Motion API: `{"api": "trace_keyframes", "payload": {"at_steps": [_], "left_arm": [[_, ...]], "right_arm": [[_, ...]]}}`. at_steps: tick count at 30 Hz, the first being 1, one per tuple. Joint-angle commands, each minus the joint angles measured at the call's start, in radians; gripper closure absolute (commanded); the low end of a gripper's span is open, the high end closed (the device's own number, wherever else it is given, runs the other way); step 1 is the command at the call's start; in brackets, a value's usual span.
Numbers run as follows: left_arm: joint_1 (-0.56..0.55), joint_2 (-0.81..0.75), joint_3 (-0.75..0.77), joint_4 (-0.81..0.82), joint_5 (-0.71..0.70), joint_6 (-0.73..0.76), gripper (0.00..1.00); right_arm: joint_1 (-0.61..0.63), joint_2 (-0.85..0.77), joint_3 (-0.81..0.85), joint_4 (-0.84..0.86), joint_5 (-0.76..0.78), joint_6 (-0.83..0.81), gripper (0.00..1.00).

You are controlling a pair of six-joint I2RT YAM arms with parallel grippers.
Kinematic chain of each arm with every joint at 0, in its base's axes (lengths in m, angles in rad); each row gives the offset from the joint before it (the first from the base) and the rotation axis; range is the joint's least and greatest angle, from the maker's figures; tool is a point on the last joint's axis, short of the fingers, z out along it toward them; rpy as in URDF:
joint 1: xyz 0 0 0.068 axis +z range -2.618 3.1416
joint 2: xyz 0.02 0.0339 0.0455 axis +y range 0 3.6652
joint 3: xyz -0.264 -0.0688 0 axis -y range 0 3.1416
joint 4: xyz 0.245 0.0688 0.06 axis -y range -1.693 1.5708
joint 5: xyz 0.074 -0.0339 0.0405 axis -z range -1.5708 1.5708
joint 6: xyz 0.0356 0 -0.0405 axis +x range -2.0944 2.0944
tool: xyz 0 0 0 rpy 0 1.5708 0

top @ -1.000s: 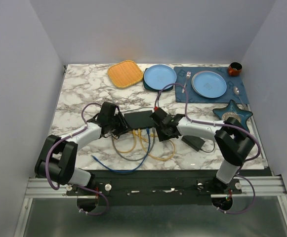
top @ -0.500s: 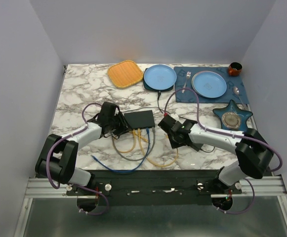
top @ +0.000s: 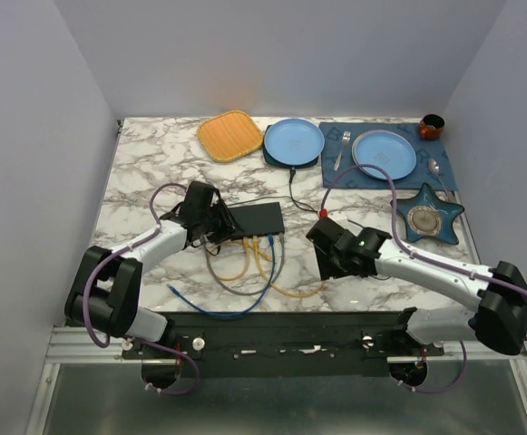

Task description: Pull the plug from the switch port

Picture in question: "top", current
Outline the black network switch box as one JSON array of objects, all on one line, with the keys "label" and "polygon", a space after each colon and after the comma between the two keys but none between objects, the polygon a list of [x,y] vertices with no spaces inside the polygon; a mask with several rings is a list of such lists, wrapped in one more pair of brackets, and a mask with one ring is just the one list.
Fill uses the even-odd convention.
[{"label": "black network switch box", "polygon": [[230,208],[229,211],[237,222],[231,240],[285,233],[282,210],[278,202],[238,206]]}]

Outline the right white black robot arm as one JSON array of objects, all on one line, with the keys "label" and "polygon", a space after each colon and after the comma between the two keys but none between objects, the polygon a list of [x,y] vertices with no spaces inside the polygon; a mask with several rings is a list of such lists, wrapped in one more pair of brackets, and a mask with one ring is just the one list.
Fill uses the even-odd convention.
[{"label": "right white black robot arm", "polygon": [[527,288],[519,270],[458,263],[404,245],[392,235],[366,227],[353,234],[338,222],[321,218],[308,232],[322,279],[390,276],[447,297],[444,309],[416,309],[390,335],[402,355],[422,344],[477,340],[505,354],[522,352],[527,335]]}]

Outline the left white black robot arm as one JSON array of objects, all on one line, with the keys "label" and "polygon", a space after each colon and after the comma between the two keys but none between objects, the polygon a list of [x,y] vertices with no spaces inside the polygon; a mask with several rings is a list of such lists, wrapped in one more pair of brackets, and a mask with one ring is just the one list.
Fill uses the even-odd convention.
[{"label": "left white black robot arm", "polygon": [[142,340],[155,358],[167,356],[174,345],[167,317],[139,305],[142,277],[168,256],[180,253],[205,237],[218,244],[239,229],[237,220],[211,184],[192,181],[185,197],[160,216],[150,199],[151,229],[113,248],[91,246],[83,254],[64,305],[68,321],[86,327],[101,347],[97,331],[109,337]]}]

